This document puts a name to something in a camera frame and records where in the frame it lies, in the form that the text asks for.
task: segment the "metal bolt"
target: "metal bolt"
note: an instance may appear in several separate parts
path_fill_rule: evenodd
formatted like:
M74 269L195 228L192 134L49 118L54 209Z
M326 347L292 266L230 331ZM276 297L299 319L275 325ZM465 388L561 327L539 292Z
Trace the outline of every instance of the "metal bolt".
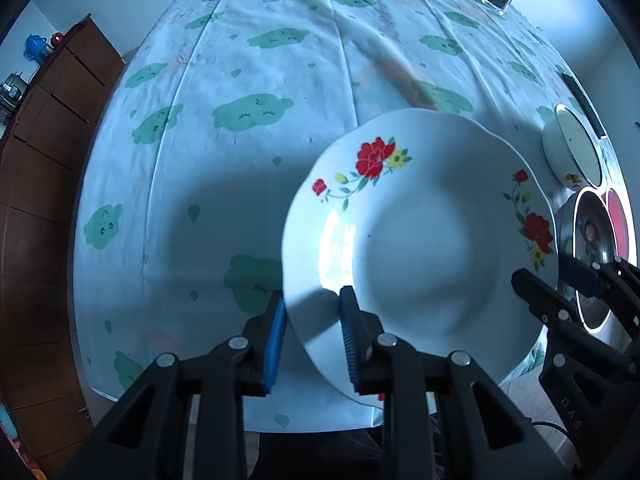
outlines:
M156 359L156 364L162 368L168 368L175 363L175 357L173 354L160 354Z
M562 368L565 362L566 362L566 359L562 354L554 355L554 366L556 368Z
M229 340L229 346L234 350L244 350L249 346L249 340L241 335L237 335Z
M396 346L398 344L398 338L389 332L383 332L376 338L380 346Z
M457 350L451 354L451 362L458 366L469 366L471 364L471 356L462 350Z

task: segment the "white plate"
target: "white plate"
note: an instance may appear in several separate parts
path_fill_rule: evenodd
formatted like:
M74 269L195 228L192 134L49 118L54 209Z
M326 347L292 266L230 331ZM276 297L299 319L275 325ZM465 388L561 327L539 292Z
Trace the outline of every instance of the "white plate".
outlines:
M529 166L474 121L419 108L334 142L296 194L282 241L284 298L321 374L351 399L335 293L353 285L387 332L441 356L464 349L500 383L542 325L511 288L558 284L555 225Z

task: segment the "round container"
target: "round container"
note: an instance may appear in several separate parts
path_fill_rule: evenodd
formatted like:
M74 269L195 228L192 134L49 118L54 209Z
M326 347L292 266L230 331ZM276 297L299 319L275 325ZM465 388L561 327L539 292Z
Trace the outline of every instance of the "round container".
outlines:
M620 202L620 197L616 191L609 187L605 195L607 211L611 217L613 224L613 232L616 235L616 247L618 248L618 256L624 260L629 258L629 231L626 224L625 210Z
M567 188L602 185L602 165L595 145L580 119L564 105L556 106L545 124L542 146L546 160L558 180Z
M595 189L585 187L560 208L556 214L558 250L591 265L609 263L616 256L616 236L611 218ZM595 334L609 319L607 304L597 298L586 298L564 285L565 296L578 307L587 332Z

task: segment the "brown cabinet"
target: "brown cabinet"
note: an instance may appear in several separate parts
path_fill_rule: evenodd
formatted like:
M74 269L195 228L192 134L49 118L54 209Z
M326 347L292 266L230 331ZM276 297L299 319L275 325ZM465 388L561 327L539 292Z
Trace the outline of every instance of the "brown cabinet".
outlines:
M53 478L92 430L66 304L82 168L124 63L90 17L38 70L0 142L0 392Z

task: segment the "white tablecloth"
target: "white tablecloth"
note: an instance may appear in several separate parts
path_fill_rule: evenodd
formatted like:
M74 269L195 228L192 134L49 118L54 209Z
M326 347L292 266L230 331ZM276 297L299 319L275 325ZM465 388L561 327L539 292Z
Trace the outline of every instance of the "white tablecloth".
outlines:
M176 0L116 86L84 177L73 286L90 386L117 399L160 352L209 352L263 312L299 184L335 139L386 111L478 121L519 150L556 210L569 192L542 127L559 102L582 113L559 70L516 9L480 0ZM244 405L251 431L381 415L332 389L290 328L272 395Z

